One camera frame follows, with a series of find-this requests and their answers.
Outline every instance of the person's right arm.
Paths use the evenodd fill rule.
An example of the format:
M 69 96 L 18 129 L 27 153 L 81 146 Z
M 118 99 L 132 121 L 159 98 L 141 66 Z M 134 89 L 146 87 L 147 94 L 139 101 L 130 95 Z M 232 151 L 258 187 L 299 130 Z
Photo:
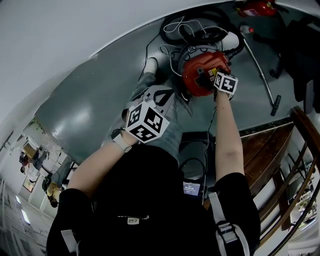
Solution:
M 229 97 L 217 91 L 215 172 L 216 181 L 231 173 L 244 173 L 244 155 Z

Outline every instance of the gray pants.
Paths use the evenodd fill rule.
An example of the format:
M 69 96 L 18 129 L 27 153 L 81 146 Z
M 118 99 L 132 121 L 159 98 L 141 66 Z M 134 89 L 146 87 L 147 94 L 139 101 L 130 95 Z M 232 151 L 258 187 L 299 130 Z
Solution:
M 145 73 L 142 78 L 137 83 L 136 88 L 134 89 L 130 100 L 134 101 L 141 97 L 148 87 L 155 85 L 156 77 L 152 73 Z M 170 80 L 167 80 L 164 83 L 165 86 L 173 87 Z M 179 155 L 179 145 L 182 138 L 182 129 L 178 124 L 178 115 L 177 115 L 177 104 L 180 104 L 177 98 L 174 98 L 167 113 L 165 114 L 165 118 L 170 122 L 169 126 L 163 133 L 160 138 L 157 138 L 153 141 L 146 143 L 146 145 L 155 146 L 167 151 L 170 155 L 172 155 L 178 161 Z M 116 120 L 111 125 L 106 138 L 104 139 L 102 145 L 111 140 L 112 132 L 117 128 L 125 127 L 125 122 L 123 121 L 121 114 L 118 115 Z

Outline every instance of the white shoe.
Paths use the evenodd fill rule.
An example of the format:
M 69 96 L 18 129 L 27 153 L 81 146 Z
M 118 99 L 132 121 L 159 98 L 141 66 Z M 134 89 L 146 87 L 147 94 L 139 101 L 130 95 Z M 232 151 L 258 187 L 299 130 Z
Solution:
M 145 63 L 145 67 L 144 67 L 144 70 L 143 70 L 143 73 L 145 74 L 146 72 L 149 72 L 149 73 L 152 73 L 152 74 L 156 74 L 158 70 L 158 61 L 156 58 L 148 58 L 146 60 L 146 63 Z

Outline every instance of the shirt sleeve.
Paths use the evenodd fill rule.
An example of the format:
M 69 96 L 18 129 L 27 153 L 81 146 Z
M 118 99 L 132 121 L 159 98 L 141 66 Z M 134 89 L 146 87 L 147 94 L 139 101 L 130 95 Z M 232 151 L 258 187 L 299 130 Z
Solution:
M 74 188 L 63 191 L 46 242 L 47 255 L 70 255 L 61 231 L 72 230 L 75 240 L 80 241 L 90 232 L 93 214 L 91 200 L 83 192 Z
M 259 212 L 246 177 L 241 173 L 230 173 L 217 181 L 214 191 L 218 194 L 225 219 L 241 228 L 253 255 L 260 244 L 261 228 Z

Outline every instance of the display screen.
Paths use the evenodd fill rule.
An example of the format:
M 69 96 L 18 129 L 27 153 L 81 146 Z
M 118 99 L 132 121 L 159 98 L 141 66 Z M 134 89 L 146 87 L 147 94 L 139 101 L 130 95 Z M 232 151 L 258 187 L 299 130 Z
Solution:
M 186 195 L 197 196 L 199 194 L 200 184 L 183 182 L 183 192 Z

